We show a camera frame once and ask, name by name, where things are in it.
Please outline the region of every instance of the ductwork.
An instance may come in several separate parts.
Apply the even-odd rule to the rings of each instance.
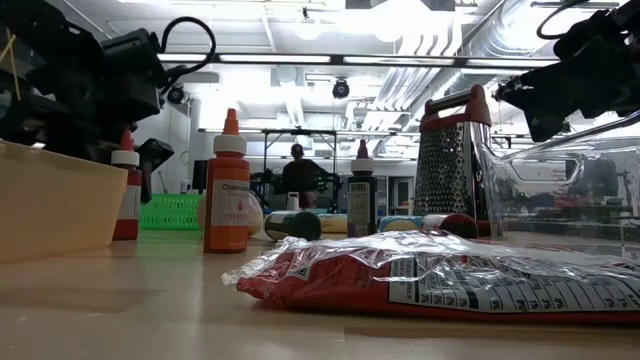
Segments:
[[[506,0],[478,33],[461,49],[460,55],[472,57],[526,57],[547,41],[536,36],[536,28],[552,9],[531,11],[533,0]],[[445,69],[429,83],[427,91],[414,103],[422,108],[429,99],[486,85],[495,74],[469,75],[457,69]]]
[[[403,37],[401,55],[453,55],[462,43],[459,20],[453,12],[440,12],[434,19],[443,21],[434,27],[436,34],[427,32]],[[383,110],[404,110],[420,96],[437,70],[422,68],[392,68],[374,106]]]
[[[298,91],[296,79],[297,69],[292,65],[280,65],[276,68],[276,79],[285,91],[285,105],[291,119],[291,125],[299,127],[304,125],[304,111],[302,110],[302,95]]]

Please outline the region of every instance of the beige container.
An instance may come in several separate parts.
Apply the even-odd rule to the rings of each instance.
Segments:
[[[0,141],[0,262],[111,243],[127,171]]]

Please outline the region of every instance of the green basket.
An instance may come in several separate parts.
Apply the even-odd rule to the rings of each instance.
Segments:
[[[143,230],[200,230],[198,203],[202,195],[154,194],[140,210]]]

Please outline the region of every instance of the plastic bag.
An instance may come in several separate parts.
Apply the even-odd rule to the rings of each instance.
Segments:
[[[286,238],[226,285],[288,307],[480,321],[640,323],[640,268],[627,259],[387,232]]]

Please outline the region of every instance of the orange bottle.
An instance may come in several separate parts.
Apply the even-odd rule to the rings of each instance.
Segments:
[[[236,111],[229,109],[222,135],[209,160],[204,252],[239,253],[249,241],[249,162],[247,140],[238,134]]]

